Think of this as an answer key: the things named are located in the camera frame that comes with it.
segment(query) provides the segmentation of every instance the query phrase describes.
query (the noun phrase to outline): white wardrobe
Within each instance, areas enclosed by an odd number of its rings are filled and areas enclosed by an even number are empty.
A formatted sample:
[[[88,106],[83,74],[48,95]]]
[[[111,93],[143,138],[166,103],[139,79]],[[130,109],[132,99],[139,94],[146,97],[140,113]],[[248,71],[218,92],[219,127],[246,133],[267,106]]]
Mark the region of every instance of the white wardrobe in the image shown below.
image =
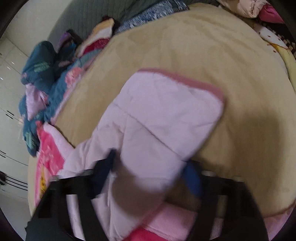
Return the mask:
[[[8,176],[0,194],[27,200],[29,153],[18,111],[25,87],[20,82],[27,56],[8,39],[0,41],[0,171]]]

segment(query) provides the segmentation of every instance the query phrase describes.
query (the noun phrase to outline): quilted headboard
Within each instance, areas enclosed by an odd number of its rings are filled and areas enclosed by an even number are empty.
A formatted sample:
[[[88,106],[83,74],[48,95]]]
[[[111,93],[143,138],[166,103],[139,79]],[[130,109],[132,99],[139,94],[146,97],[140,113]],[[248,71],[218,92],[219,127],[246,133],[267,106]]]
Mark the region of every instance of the quilted headboard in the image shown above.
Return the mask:
[[[109,16],[122,22],[160,1],[73,0],[58,19],[48,37],[48,41],[52,42],[53,46],[57,46],[62,34],[70,28],[82,39],[86,39],[92,29],[102,21],[102,17]],[[216,0],[183,0],[183,2],[187,5],[195,2],[218,5]]]

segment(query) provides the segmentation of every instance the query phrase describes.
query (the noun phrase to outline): yellow blanket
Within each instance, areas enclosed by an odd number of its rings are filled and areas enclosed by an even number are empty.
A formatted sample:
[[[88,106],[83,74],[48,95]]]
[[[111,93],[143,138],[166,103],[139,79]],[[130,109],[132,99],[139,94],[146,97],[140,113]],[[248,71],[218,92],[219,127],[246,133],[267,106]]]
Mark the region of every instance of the yellow blanket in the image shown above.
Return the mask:
[[[124,83],[157,67],[221,88],[225,113],[199,153],[219,176],[242,176],[264,216],[296,198],[296,96],[266,43],[243,21],[206,4],[111,39],[58,116],[74,146],[88,139]]]

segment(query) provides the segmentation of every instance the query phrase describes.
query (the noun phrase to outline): cabinet handle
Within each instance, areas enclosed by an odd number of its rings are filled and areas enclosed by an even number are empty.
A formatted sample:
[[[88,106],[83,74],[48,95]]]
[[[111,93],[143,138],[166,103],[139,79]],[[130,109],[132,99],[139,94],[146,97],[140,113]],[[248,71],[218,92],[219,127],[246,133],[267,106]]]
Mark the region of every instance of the cabinet handle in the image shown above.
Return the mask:
[[[15,186],[15,185],[10,184],[10,183],[7,183],[7,184],[8,184],[8,185],[11,185],[11,186],[13,186],[13,187],[16,187],[16,188],[18,188],[18,189],[22,189],[22,190],[28,191],[27,189],[23,189],[23,188],[17,187],[17,186]]]
[[[9,114],[11,114],[12,116],[14,116],[14,114],[12,114],[9,110],[7,111]]]
[[[12,119],[13,120],[13,118],[11,117],[11,116],[9,116],[8,114],[6,114],[10,119]]]

